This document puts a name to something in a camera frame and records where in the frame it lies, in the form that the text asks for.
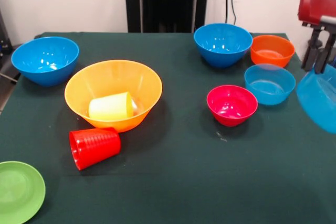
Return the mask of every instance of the light blue bowl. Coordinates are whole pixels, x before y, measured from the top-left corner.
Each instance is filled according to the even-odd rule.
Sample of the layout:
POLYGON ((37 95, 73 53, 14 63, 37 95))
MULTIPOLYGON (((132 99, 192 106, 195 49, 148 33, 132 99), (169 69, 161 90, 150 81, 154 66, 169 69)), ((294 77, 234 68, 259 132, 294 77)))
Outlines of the light blue bowl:
POLYGON ((324 73, 310 71, 298 84, 296 93, 309 117, 324 130, 336 134, 336 69, 326 65, 324 73))
POLYGON ((272 64, 257 64, 245 71, 245 87, 260 104, 282 103, 295 88, 295 78, 286 69, 272 64))
POLYGON ((236 63, 253 42, 247 30, 225 23, 200 27, 194 39, 202 57, 215 68, 226 68, 236 63))
POLYGON ((18 47, 12 55, 12 64, 29 80, 42 86, 53 86, 68 79, 78 55, 79 48, 72 40, 45 37, 18 47))

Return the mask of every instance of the small orange bowl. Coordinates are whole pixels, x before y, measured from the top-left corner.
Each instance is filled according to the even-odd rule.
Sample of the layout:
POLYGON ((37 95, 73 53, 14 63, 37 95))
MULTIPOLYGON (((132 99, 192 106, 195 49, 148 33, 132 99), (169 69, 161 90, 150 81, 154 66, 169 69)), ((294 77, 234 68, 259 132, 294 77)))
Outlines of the small orange bowl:
POLYGON ((157 73, 144 64, 129 60, 108 60, 87 66, 68 82, 64 96, 76 114, 96 128, 113 127, 118 132, 137 127, 160 99, 162 82, 157 73), (134 116, 117 121, 89 117, 92 99, 129 91, 134 116))
POLYGON ((295 54, 294 45, 281 37, 260 35, 253 39, 251 60, 254 64, 273 64, 284 67, 295 54))

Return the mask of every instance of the green plate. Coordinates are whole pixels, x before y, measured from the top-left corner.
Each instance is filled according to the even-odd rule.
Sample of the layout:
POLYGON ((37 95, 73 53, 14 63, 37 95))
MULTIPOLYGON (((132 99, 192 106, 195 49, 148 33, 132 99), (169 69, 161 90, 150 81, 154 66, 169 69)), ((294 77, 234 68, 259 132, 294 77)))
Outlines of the green plate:
POLYGON ((16 161, 0 163, 0 223, 21 224, 34 216, 46 195, 41 174, 16 161))

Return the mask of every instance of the red machine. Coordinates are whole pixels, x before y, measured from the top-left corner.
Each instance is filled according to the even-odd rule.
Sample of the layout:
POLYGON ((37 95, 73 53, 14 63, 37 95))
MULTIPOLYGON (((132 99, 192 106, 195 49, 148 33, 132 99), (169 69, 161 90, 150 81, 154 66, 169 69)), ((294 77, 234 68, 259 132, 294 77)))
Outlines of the red machine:
POLYGON ((314 67, 315 73, 323 73, 336 42, 336 0, 301 0, 298 16, 303 26, 313 28, 302 68, 310 71, 314 67), (329 38, 320 51, 318 38, 322 30, 329 32, 329 38))

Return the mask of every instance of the plastic bowl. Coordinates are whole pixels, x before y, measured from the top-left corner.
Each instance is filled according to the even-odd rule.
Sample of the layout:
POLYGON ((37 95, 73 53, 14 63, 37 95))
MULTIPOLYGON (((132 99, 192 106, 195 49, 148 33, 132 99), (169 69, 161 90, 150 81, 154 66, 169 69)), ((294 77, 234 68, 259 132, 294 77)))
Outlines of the plastic bowl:
POLYGON ((299 102, 309 117, 324 130, 336 134, 336 69, 326 65, 324 73, 310 71, 297 88, 299 102))
POLYGON ((234 85, 215 87, 206 101, 215 119, 228 127, 243 123, 258 108, 258 101, 250 91, 234 85))
POLYGON ((284 67, 295 54, 293 44, 274 35, 260 35, 253 39, 251 60, 254 64, 273 64, 284 67))
POLYGON ((138 126, 162 94, 160 77, 144 64, 128 60, 108 60, 77 72, 65 88, 68 106, 97 128, 113 127, 124 132, 138 126), (94 98, 129 91, 135 104, 134 116, 116 121, 93 120, 89 103, 94 98))
POLYGON ((282 103, 295 88, 294 76, 284 68, 271 64, 258 64, 245 71, 245 87, 260 104, 282 103))
POLYGON ((18 47, 12 55, 12 64, 29 80, 42 86, 53 86, 68 79, 78 55, 79 48, 72 40, 45 37, 18 47))
POLYGON ((226 68, 236 63, 253 40, 247 30, 224 23, 200 27, 194 39, 202 57, 215 68, 226 68))

